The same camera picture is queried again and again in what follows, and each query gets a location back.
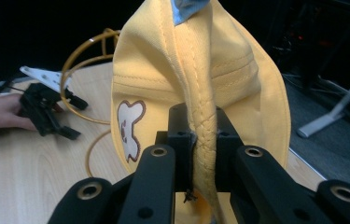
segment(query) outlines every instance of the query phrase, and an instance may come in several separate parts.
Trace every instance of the black floor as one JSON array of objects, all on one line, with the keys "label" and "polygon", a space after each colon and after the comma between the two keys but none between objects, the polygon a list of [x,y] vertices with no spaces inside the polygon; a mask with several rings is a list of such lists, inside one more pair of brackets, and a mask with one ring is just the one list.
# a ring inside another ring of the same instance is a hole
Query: black floor
[{"label": "black floor", "polygon": [[350,183],[350,105],[345,118],[309,138],[301,138],[297,129],[330,112],[341,96],[321,89],[305,90],[297,77],[284,78],[292,121],[290,147],[326,179]]}]

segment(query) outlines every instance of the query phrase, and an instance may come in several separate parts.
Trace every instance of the yellow fabric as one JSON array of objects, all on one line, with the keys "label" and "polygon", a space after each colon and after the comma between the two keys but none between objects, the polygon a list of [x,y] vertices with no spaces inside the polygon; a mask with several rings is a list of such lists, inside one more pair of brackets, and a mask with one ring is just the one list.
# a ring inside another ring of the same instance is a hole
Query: yellow fabric
[{"label": "yellow fabric", "polygon": [[121,30],[113,63],[113,140],[129,172],[157,131],[167,130],[169,108],[187,104],[198,135],[193,181],[201,196],[196,203],[176,200],[176,222],[209,222],[211,209],[218,223],[233,216],[215,187],[216,105],[245,144],[266,148],[286,165],[290,119],[283,80],[217,0],[177,26],[169,0],[146,0]]}]

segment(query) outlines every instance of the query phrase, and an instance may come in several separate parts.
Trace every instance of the white bone patch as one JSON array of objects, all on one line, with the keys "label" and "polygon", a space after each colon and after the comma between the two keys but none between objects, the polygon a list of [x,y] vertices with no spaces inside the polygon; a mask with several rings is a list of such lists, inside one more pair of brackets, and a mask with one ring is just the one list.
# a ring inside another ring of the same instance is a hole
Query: white bone patch
[{"label": "white bone patch", "polygon": [[146,105],[143,101],[136,101],[130,104],[122,101],[117,113],[119,130],[122,138],[122,145],[125,153],[125,160],[137,161],[140,154],[140,143],[134,135],[134,125],[142,119],[146,113]]}]

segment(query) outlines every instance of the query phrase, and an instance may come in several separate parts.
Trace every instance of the human hand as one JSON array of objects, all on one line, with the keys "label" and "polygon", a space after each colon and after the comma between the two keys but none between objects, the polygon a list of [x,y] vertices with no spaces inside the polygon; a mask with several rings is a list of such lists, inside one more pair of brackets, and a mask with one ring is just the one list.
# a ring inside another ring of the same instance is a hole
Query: human hand
[{"label": "human hand", "polygon": [[0,128],[23,128],[36,131],[30,119],[19,116],[20,98],[21,95],[17,93],[0,96]]}]

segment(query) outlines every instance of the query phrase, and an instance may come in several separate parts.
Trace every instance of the wooden table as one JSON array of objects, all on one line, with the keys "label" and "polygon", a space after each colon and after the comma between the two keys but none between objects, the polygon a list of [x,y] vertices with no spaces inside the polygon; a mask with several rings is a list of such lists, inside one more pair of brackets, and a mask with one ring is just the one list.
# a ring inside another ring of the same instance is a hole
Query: wooden table
[{"label": "wooden table", "polygon": [[[70,89],[90,105],[83,114],[110,119],[111,78],[112,63],[75,72]],[[25,90],[29,84],[22,82],[15,87]],[[53,134],[42,137],[38,132],[21,129],[0,131],[0,223],[47,223],[64,194],[76,182],[88,177],[84,168],[87,148],[109,126],[91,123],[67,110],[56,116],[62,125],[82,135],[72,141]],[[112,184],[127,175],[118,160],[111,135],[95,146],[91,170],[94,176]],[[322,180],[291,152],[287,170],[311,189]]]}]

